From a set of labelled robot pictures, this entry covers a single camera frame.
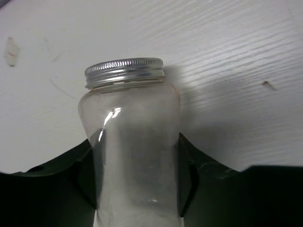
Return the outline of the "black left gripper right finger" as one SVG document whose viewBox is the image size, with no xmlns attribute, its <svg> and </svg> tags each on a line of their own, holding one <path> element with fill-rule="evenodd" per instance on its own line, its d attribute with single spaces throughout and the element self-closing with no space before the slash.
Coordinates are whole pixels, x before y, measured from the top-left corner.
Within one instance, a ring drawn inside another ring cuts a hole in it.
<svg viewBox="0 0 303 227">
<path fill-rule="evenodd" d="M 187 227 L 300 227 L 303 169 L 251 166 L 236 171 L 180 135 L 179 212 Z"/>
</svg>

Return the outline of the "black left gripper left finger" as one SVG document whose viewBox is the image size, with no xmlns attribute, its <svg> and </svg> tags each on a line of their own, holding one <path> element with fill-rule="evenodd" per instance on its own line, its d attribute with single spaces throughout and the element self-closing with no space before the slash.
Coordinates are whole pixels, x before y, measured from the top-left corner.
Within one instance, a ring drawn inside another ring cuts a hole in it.
<svg viewBox="0 0 303 227">
<path fill-rule="evenodd" d="M 2 227 L 91 227 L 96 208 L 88 140 L 27 172 L 0 174 Z"/>
</svg>

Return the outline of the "crushed clear bottle white cap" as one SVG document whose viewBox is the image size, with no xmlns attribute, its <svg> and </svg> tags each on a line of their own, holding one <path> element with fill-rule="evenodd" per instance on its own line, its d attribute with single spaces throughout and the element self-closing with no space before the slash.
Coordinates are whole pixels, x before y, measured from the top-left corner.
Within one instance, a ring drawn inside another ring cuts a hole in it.
<svg viewBox="0 0 303 227">
<path fill-rule="evenodd" d="M 159 58 L 85 70 L 78 105 L 92 147 L 100 227 L 178 227 L 180 97 Z"/>
</svg>

